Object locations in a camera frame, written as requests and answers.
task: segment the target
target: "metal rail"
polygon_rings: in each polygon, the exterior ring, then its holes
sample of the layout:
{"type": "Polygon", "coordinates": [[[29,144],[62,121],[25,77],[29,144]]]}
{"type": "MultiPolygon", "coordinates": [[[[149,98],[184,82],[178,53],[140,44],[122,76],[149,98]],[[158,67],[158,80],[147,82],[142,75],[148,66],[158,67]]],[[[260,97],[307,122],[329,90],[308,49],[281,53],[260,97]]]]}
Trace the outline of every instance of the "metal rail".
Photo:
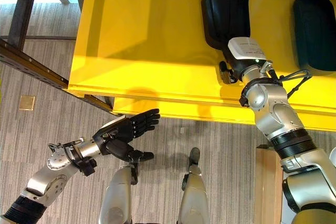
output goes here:
{"type": "MultiPolygon", "coordinates": [[[[7,64],[37,80],[47,83],[54,88],[64,91],[63,89],[67,89],[69,84],[69,81],[66,78],[60,76],[23,52],[25,39],[30,39],[30,37],[26,35],[31,11],[33,9],[33,3],[34,0],[17,0],[9,35],[2,36],[2,38],[7,38],[7,41],[0,39],[0,62],[7,64]]],[[[74,39],[73,37],[57,36],[31,37],[31,39],[74,39]]],[[[93,95],[86,94],[83,98],[77,98],[104,111],[112,112],[113,110],[111,103],[107,104],[93,95]]]]}

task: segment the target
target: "yellow table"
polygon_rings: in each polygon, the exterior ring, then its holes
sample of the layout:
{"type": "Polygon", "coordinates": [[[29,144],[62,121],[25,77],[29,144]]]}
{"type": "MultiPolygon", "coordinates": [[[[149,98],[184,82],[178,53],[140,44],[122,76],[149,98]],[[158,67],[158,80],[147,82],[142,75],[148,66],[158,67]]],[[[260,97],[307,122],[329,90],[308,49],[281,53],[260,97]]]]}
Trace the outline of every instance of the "yellow table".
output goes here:
{"type": "MultiPolygon", "coordinates": [[[[278,75],[298,70],[293,1],[250,0],[251,36],[278,75]]],[[[242,83],[220,81],[223,55],[205,42],[200,2],[85,0],[67,91],[116,97],[115,112],[158,107],[174,118],[253,124],[238,103],[242,83]]],[[[336,131],[335,78],[313,77],[290,98],[308,128],[336,131]]]]}

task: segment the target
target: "gray carpet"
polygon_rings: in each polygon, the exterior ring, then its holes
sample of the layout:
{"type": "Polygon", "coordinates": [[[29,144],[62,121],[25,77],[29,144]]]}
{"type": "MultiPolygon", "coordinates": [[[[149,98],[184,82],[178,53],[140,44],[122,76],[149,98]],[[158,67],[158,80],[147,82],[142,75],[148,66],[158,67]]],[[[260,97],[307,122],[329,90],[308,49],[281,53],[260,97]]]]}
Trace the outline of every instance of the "gray carpet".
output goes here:
{"type": "MultiPolygon", "coordinates": [[[[0,5],[0,35],[8,34],[13,10],[13,5],[0,5]]],[[[34,6],[28,34],[75,36],[78,20],[77,5],[38,4],[34,6]]],[[[71,41],[29,40],[25,52],[68,78],[74,45],[71,41]]],[[[1,81],[3,214],[32,174],[44,165],[50,155],[47,143],[90,138],[114,116],[8,66],[2,67],[1,81]],[[22,94],[36,95],[34,111],[18,110],[22,94]]],[[[334,133],[310,133],[327,152],[336,146],[334,133]]],[[[139,183],[132,187],[134,221],[176,223],[187,156],[193,146],[198,146],[211,223],[253,223],[255,147],[266,142],[255,126],[161,119],[154,132],[132,142],[139,150],[155,153],[154,160],[141,165],[139,183]]],[[[83,177],[77,173],[70,180],[39,224],[97,223],[104,190],[124,162],[104,156],[97,163],[93,175],[83,177]]]]}

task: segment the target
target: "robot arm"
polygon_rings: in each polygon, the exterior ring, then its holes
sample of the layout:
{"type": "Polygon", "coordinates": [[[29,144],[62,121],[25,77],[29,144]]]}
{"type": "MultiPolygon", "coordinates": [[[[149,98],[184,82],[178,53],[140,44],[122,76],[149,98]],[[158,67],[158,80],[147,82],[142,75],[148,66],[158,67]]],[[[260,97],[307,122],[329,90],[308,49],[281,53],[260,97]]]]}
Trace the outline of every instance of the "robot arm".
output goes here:
{"type": "Polygon", "coordinates": [[[85,176],[94,173],[97,166],[94,158],[99,155],[112,154],[127,162],[152,159],[153,153],[134,150],[128,143],[153,130],[159,122],[158,113],[154,109],[132,118],[121,116],[104,125],[89,141],[81,138],[63,145],[50,144],[52,154],[46,165],[32,176],[17,200],[0,217],[0,223],[36,223],[72,175],[77,171],[85,176]]]}
{"type": "Polygon", "coordinates": [[[288,98],[311,78],[300,70],[278,78],[272,62],[258,43],[250,38],[248,0],[202,0],[207,43],[223,51],[232,67],[221,62],[225,83],[242,81],[245,87],[240,103],[255,114],[257,127],[281,158],[281,165],[291,175],[283,181],[288,205],[296,213],[293,223],[336,223],[336,169],[322,149],[316,148],[288,98]],[[302,81],[288,94],[282,82],[302,81]]]}

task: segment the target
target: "black cable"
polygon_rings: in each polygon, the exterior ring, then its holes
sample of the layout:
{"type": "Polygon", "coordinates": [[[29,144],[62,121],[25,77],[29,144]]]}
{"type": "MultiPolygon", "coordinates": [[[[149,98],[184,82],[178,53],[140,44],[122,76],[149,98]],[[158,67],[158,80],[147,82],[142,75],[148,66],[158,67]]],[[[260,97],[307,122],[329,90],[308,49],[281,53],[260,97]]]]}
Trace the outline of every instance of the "black cable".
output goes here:
{"type": "Polygon", "coordinates": [[[304,84],[306,81],[308,81],[310,78],[312,78],[312,74],[310,73],[309,70],[307,69],[302,69],[302,70],[298,70],[294,73],[291,73],[287,76],[280,76],[279,80],[280,81],[290,81],[290,80],[294,80],[294,79],[299,79],[299,78],[303,78],[299,84],[297,84],[288,94],[287,94],[287,98],[289,99],[292,94],[294,94],[295,91],[298,91],[299,90],[299,87],[304,84]]]}

